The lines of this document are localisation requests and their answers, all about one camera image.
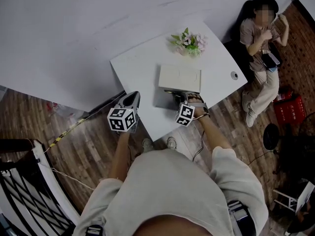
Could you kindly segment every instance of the beige t-shirt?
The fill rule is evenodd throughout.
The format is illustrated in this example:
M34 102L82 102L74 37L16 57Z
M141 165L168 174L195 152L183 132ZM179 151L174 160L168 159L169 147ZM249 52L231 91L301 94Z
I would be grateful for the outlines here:
M90 225L102 225L103 235L132 236L138 227L159 215L175 215L213 236L233 236L227 203L248 207L260 234L268 218L262 186L234 150L213 150L210 176L184 155L171 149L138 156L124 183L103 180L92 193L74 236Z
M272 39L270 41L275 41L278 37L280 37L279 33L277 33L273 24L268 25L267 27L263 27L259 29L255 24L252 18L245 19L240 26L240 42L244 45L253 44L261 34L263 34L266 30L270 30L272 34ZM263 64L261 59L263 50L269 51L268 40L264 41L260 50L253 56L254 61L250 62L250 68L256 72L262 72L266 70L266 67Z

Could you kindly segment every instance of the white sneaker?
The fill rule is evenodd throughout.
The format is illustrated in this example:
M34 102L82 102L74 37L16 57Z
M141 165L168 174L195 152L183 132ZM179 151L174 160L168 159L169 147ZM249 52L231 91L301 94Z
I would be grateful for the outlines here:
M250 92L244 90L242 92L242 107L246 113L250 111L249 105L251 101L252 101L252 97L250 96Z
M174 137L169 137L167 139L166 144L167 144L167 147L170 148L170 149L174 149L175 150L177 148L177 143L176 143Z
M153 144L149 138L145 138L142 141L143 153L154 150Z
M246 124L250 128L254 125L254 122L257 118L257 115L253 112L253 110L249 110L246 115Z

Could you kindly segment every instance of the white desk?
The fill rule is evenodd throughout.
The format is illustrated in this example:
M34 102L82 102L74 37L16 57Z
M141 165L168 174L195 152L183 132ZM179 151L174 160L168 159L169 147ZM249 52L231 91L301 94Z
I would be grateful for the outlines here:
M188 28L208 37L208 46L200 57L184 57L168 48L170 35L183 32L185 28L182 28L149 40L111 60L125 91L140 92L138 114L153 141L179 127L175 122L175 111L155 107L157 95L164 93L158 88L161 64L200 69L200 95L209 108L247 82L232 56L205 23L193 23ZM231 77L233 71L238 74L237 80Z

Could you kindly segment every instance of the beige pants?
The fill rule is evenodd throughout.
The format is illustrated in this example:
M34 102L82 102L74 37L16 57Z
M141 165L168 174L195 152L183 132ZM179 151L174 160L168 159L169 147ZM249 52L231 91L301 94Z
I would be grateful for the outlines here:
M272 102L279 91L279 76L278 70L271 72L269 70L262 72L254 72L256 79L261 87L256 92L251 92L251 95L258 95L251 101L250 107L256 115L264 111L270 102Z

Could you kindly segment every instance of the wrist strap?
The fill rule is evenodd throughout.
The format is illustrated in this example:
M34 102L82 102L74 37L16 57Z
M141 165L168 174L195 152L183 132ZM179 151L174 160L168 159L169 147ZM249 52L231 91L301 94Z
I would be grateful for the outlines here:
M204 116L209 116L210 117L210 114L209 113L205 113L205 114L203 114L203 115L201 115L201 116L199 116L199 117L197 117L197 118L195 118L193 120L198 120L200 118L203 118Z

